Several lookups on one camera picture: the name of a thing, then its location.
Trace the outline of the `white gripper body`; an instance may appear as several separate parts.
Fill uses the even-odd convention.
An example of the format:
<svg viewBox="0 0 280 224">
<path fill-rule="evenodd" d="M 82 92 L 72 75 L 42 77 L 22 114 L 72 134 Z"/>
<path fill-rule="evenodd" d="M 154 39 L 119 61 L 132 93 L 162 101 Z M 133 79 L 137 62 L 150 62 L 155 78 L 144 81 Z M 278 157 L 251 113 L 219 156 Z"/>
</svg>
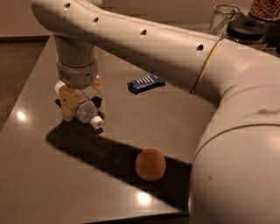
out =
<svg viewBox="0 0 280 224">
<path fill-rule="evenodd" d="M 70 88 L 84 89 L 89 86 L 98 73 L 97 59 L 90 61 L 85 66 L 68 66 L 59 59 L 56 62 L 59 79 Z"/>
</svg>

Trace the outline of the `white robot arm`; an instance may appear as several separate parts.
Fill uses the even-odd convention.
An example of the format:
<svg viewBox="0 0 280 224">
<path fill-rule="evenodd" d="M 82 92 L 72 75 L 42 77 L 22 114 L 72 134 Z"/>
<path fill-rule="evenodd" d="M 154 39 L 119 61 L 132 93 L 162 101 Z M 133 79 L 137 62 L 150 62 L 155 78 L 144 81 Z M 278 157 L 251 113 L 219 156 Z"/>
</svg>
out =
<svg viewBox="0 0 280 224">
<path fill-rule="evenodd" d="M 31 0 L 58 50 L 62 115 L 95 79 L 93 47 L 212 103 L 192 162 L 191 224 L 280 224 L 280 61 L 229 39 L 128 17 L 88 0 Z"/>
</svg>

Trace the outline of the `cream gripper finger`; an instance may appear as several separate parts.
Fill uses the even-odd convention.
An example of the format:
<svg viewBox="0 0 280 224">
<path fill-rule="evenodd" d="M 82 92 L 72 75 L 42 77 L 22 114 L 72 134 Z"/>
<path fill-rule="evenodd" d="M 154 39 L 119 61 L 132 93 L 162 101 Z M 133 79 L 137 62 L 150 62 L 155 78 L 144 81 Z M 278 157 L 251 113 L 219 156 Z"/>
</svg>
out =
<svg viewBox="0 0 280 224">
<path fill-rule="evenodd" d="M 99 75 L 96 75 L 94 80 L 91 83 L 91 88 L 96 92 L 102 91 L 102 80 Z"/>
<path fill-rule="evenodd" d="M 75 116 L 75 111 L 80 100 L 76 90 L 64 85 L 59 89 L 59 100 L 63 119 L 67 122 L 71 122 Z"/>
</svg>

